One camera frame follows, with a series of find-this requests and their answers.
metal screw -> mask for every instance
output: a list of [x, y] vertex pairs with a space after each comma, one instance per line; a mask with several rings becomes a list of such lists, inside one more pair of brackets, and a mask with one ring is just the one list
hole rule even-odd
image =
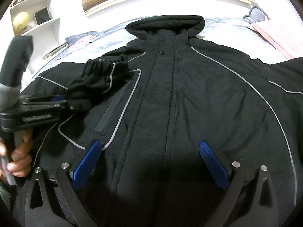
[[35, 173], [39, 173], [41, 171], [41, 167], [37, 167], [36, 169], [35, 169]]
[[264, 166], [264, 165], [261, 166], [261, 170], [262, 170], [262, 171], [267, 171], [267, 166]]
[[68, 162], [64, 162], [62, 165], [61, 165], [61, 168], [62, 169], [66, 169], [69, 167], [69, 163]]
[[239, 167], [240, 167], [240, 163], [237, 162], [237, 161], [234, 161], [234, 162], [232, 163], [232, 166], [235, 167], [235, 168], [239, 168]]

gray pillow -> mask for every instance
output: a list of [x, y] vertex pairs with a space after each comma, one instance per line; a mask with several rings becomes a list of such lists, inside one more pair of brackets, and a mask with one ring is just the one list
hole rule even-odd
[[249, 11], [249, 15], [245, 15], [243, 17], [244, 21], [248, 22], [249, 24], [260, 22], [264, 20], [270, 20], [268, 15], [259, 7], [257, 3]]

hood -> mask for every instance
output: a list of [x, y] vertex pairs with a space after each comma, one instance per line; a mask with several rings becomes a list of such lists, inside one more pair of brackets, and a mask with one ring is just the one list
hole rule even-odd
[[168, 35], [188, 35], [189, 38], [199, 34], [205, 26], [202, 16], [197, 15], [163, 15], [141, 19], [128, 24], [125, 29], [139, 39], [159, 34], [160, 30], [170, 31]]

finger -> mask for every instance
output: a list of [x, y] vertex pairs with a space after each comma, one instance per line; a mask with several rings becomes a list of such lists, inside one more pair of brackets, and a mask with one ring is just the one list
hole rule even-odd
[[22, 171], [13, 173], [13, 175], [16, 177], [26, 177], [30, 172], [31, 172], [31, 166], [27, 166]]
[[23, 143], [17, 147], [11, 154], [13, 161], [18, 161], [25, 158], [29, 151], [33, 148], [33, 140], [28, 140], [28, 142], [23, 141]]
[[0, 169], [0, 180], [1, 180], [2, 183], [7, 183], [6, 173], [3, 171], [2, 168]]
[[25, 130], [23, 135], [23, 140], [25, 142], [29, 142], [31, 140], [32, 134], [33, 134], [33, 130]]
[[5, 156], [7, 153], [5, 145], [0, 141], [0, 155]]
[[20, 171], [24, 170], [30, 164], [31, 164], [31, 156], [28, 154], [25, 158], [23, 158], [19, 161], [14, 161], [14, 162], [8, 163], [7, 169], [11, 173], [20, 172]]

black jacket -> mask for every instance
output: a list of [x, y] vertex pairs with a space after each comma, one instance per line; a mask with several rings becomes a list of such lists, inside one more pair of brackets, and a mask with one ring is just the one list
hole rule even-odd
[[[203, 139], [230, 161], [268, 167], [279, 225], [302, 197], [303, 59], [274, 65], [251, 60], [198, 39], [204, 25], [201, 16], [183, 15], [129, 24], [126, 30], [138, 39], [96, 59], [126, 55], [128, 81], [100, 93], [88, 113], [60, 127], [82, 147], [92, 139], [108, 145], [80, 190], [105, 227], [201, 225], [224, 194], [199, 155]], [[61, 63], [40, 76], [69, 86], [83, 68]], [[40, 77], [24, 91], [53, 93], [66, 89]], [[35, 130], [34, 152], [49, 128]], [[80, 151], [56, 127], [35, 166], [58, 168]], [[21, 201], [17, 198], [15, 213], [21, 212]]]

